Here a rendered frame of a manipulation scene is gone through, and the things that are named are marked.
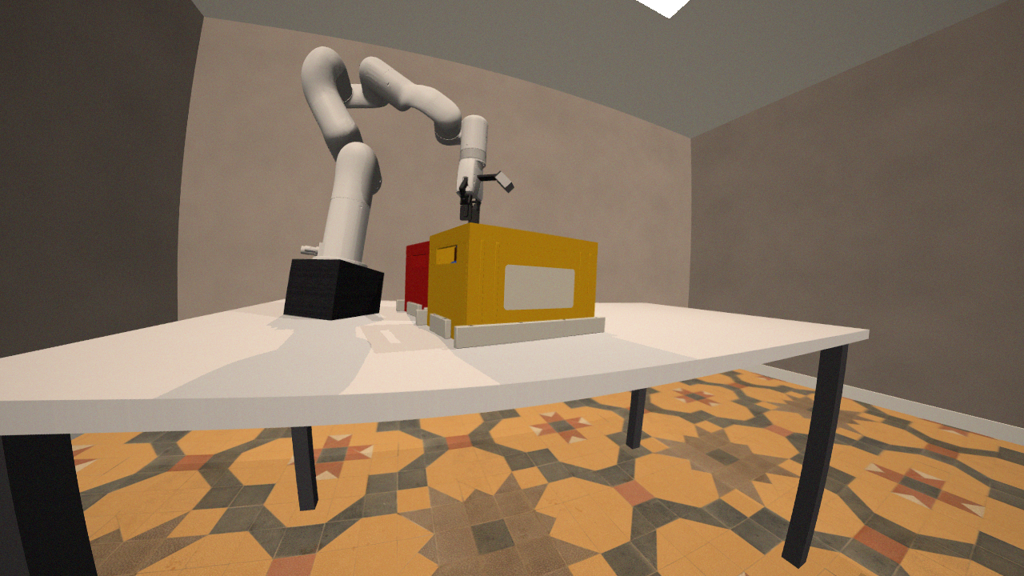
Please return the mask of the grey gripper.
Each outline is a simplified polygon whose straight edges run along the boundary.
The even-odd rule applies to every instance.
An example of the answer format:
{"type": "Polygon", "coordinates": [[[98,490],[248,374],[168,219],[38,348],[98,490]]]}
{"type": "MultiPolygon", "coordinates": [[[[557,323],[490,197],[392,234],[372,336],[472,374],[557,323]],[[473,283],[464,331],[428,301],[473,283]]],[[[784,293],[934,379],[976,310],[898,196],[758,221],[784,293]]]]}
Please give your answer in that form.
{"type": "Polygon", "coordinates": [[[479,224],[480,205],[483,197],[483,182],[477,175],[483,174],[486,162],[481,159],[461,159],[458,164],[456,193],[460,196],[460,220],[479,224]],[[469,192],[470,190],[470,192],[469,192]],[[472,201],[475,199],[475,201],[472,201]],[[479,204],[480,202],[480,204],[479,204]],[[474,206],[473,206],[473,203],[474,206]],[[471,220],[472,219],[472,220],[471,220]]]}

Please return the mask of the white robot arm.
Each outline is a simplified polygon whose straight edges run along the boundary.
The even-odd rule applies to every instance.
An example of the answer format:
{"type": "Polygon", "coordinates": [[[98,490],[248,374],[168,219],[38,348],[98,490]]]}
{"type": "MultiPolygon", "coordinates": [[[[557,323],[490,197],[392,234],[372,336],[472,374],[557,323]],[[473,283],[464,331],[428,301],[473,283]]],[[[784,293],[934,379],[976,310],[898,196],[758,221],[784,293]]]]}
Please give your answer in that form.
{"type": "Polygon", "coordinates": [[[469,114],[462,121],[456,102],[438,89],[415,85],[374,56],[362,59],[359,77],[361,84],[350,84],[341,56],[325,46],[312,49],[302,65],[305,99],[336,167],[323,242],[319,247],[302,246],[301,253],[314,255],[312,259],[341,259],[368,268],[362,265],[362,245],[372,197],[379,192],[382,176],[376,154],[372,147],[362,145],[361,131],[347,109],[382,108],[390,102],[398,110],[420,110],[433,120],[440,145],[460,145],[459,161],[474,158],[486,162],[489,124],[478,114],[469,114]]]}

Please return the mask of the red crate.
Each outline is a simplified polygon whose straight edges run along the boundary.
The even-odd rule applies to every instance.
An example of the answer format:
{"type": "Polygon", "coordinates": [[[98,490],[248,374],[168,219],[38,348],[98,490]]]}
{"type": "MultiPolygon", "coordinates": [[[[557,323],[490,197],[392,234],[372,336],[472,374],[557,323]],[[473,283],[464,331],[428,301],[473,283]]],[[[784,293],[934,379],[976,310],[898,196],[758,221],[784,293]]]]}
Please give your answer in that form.
{"type": "Polygon", "coordinates": [[[429,254],[430,241],[406,246],[406,305],[428,307],[429,254]]]}

